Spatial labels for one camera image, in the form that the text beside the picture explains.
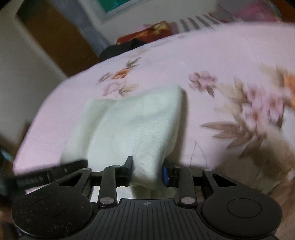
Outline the white knit cloth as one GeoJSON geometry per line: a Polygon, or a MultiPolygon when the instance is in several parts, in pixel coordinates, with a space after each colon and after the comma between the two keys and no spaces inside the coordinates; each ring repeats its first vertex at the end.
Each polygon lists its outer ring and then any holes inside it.
{"type": "Polygon", "coordinates": [[[119,197],[173,198],[176,189],[164,186],[162,164],[176,146],[182,103],[178,85],[87,102],[60,161],[85,159],[98,172],[132,157],[131,183],[119,197]]]}

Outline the pile of folded clothes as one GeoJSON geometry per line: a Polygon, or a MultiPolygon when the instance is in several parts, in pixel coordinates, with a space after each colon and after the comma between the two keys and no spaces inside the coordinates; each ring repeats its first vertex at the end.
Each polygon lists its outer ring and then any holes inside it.
{"type": "Polygon", "coordinates": [[[281,13],[270,1],[218,1],[214,11],[209,16],[223,23],[233,23],[235,21],[282,21],[281,13]]]}

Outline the pink floral bed sheet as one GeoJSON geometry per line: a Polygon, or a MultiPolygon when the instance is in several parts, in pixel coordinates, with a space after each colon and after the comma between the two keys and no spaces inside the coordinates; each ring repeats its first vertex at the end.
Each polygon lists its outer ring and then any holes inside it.
{"type": "Polygon", "coordinates": [[[20,147],[16,174],[60,159],[84,106],[178,85],[181,121],[165,159],[194,172],[215,169],[294,201],[294,26],[224,25],[167,37],[61,83],[20,147]]]}

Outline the brown wooden door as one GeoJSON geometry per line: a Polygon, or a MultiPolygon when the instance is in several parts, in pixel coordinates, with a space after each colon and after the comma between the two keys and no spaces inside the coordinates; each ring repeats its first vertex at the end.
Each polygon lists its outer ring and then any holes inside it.
{"type": "Polygon", "coordinates": [[[49,1],[23,1],[16,15],[66,76],[98,63],[98,57],[76,26],[49,1]]]}

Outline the black cloth bundle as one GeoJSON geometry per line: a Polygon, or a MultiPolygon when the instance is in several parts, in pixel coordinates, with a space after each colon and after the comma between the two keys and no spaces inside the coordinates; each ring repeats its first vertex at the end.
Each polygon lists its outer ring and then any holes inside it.
{"type": "Polygon", "coordinates": [[[124,52],[132,51],[133,49],[141,47],[145,44],[146,42],[143,42],[141,40],[132,39],[131,41],[124,42],[122,44],[111,45],[107,47],[105,50],[103,50],[103,52],[98,57],[98,60],[101,63],[107,59],[110,59],[114,56],[119,56],[124,52]]]}

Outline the red orange floral pillow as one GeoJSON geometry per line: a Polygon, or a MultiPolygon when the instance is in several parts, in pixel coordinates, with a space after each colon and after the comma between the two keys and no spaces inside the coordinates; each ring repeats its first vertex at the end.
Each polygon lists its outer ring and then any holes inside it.
{"type": "Polygon", "coordinates": [[[139,32],[133,32],[119,37],[116,41],[116,45],[130,42],[133,39],[137,39],[145,43],[151,43],[171,35],[173,35],[173,32],[170,25],[166,21],[161,21],[154,25],[146,25],[145,28],[139,32]]]}

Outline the grey white striped pillow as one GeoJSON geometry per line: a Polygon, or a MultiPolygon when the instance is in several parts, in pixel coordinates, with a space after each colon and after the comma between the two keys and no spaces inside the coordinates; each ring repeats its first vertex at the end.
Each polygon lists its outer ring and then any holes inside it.
{"type": "Polygon", "coordinates": [[[223,24],[225,23],[213,16],[204,14],[171,21],[169,26],[171,27],[173,35],[177,35],[179,33],[192,32],[195,30],[212,29],[223,24]]]}

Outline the window with green glass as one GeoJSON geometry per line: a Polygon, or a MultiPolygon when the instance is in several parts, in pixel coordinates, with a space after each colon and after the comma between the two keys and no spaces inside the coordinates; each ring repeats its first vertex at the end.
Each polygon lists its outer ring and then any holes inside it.
{"type": "Polygon", "coordinates": [[[103,23],[115,15],[121,14],[145,0],[81,0],[79,4],[87,13],[94,13],[103,23]]]}

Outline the grey left curtain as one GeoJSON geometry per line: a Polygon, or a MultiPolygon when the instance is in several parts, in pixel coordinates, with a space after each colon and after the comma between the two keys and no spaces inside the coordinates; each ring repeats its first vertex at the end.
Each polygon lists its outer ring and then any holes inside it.
{"type": "Polygon", "coordinates": [[[74,2],[70,13],[72,14],[72,22],[77,27],[86,42],[93,49],[96,56],[99,57],[100,54],[110,46],[109,41],[91,23],[91,20],[79,2],[74,2]]]}

